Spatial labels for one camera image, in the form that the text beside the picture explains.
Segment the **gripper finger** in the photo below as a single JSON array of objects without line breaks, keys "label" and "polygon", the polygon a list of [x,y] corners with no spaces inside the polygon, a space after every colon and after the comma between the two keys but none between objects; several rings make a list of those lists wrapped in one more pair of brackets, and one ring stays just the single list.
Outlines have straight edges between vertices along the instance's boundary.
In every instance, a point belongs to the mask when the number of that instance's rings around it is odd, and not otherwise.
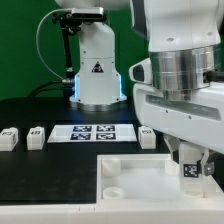
[{"label": "gripper finger", "polygon": [[202,174],[204,176],[210,176],[214,173],[215,171],[215,160],[218,157],[218,153],[210,150],[210,149],[205,149],[203,152],[203,156],[201,159],[201,170]]},{"label": "gripper finger", "polygon": [[167,134],[164,134],[163,138],[170,151],[171,159],[179,163],[180,139]]}]

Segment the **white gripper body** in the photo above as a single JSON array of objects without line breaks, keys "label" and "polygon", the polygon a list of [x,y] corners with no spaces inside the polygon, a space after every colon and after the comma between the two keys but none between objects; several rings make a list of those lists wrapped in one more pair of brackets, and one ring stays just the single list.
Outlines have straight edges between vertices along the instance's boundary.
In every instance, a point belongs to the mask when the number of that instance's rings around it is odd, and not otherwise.
[{"label": "white gripper body", "polygon": [[140,83],[133,97],[141,125],[224,154],[224,83],[192,91],[189,102],[166,100],[161,91]]}]

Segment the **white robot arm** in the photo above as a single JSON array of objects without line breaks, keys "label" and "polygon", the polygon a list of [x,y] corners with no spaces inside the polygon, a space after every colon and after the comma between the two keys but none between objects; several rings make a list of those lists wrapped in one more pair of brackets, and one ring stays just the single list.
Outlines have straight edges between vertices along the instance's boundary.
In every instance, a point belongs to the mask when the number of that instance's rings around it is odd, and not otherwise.
[{"label": "white robot arm", "polygon": [[135,113],[163,133],[185,177],[209,176],[224,154],[224,73],[217,56],[224,0],[55,0],[67,25],[80,29],[80,65],[70,101],[87,110],[120,100],[114,33],[107,10],[128,8],[132,27],[149,42],[148,57],[131,66]]}]

